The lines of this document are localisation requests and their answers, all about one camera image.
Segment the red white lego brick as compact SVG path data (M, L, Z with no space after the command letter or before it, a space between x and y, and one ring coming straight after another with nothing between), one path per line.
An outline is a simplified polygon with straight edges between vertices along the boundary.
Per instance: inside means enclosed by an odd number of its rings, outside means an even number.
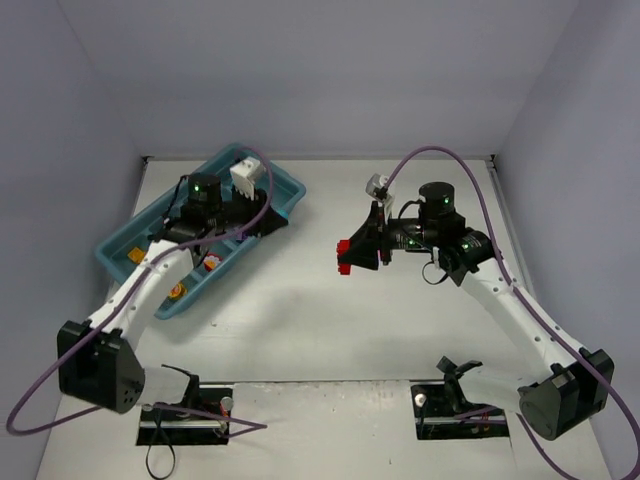
M207 254L203 261L202 266L207 272L211 272L215 270L221 263L223 259L214 253Z

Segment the small orange lego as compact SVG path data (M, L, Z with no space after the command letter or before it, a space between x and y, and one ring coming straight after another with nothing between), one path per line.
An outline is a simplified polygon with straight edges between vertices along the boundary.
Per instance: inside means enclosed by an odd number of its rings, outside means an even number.
M186 286L182 282L179 282L170 290L168 298L172 301L177 301L178 299L184 297L187 293L188 289L186 288Z

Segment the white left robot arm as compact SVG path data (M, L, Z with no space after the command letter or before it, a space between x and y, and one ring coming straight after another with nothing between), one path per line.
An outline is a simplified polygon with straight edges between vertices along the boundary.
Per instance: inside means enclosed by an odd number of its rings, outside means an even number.
M286 225L271 205L272 190L257 188L245 174L232 179L231 199L224 201L218 177L190 175L179 214L164 215L125 283L87 320L68 321L59 330L63 394L119 414L136 405L189 409L200 403L198 375L169 365L144 367L136 350L155 312L204 261L210 244L243 234L263 236Z

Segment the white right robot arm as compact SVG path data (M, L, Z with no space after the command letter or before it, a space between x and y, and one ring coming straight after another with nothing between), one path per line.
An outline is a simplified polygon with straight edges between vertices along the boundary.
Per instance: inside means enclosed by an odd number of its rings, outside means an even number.
M520 414L540 437L554 440L601 411L608 392L597 380L611 380L614 363L603 350L591 352L562 329L520 289L499 262L492 240L467 226L454 205L454 187L431 182L419 189L415 218L392 217L387 177L375 174L365 191L373 199L362 226L338 243L338 271L376 270L395 250L428 253L445 278L474 298L518 348L526 370L510 375L480 361L457 365L446 357L438 369L445 395L457 414L493 406Z

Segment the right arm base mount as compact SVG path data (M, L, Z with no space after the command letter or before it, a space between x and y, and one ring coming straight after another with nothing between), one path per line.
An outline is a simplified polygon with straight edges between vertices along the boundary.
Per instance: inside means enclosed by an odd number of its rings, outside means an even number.
M469 402L458 380L482 366L479 361L457 365L443 356L437 367L441 380L412 382L410 395L416 438L419 441L484 440L508 438L503 410Z

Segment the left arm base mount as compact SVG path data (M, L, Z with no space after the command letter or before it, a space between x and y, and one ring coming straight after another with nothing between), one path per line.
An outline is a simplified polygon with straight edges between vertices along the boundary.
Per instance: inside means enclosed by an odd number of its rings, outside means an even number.
M179 406L220 416L232 413L234 399L231 385L200 383L199 376L185 369L163 367L189 377L186 396ZM140 414L137 446L215 446L227 445L230 427L201 414L152 409Z

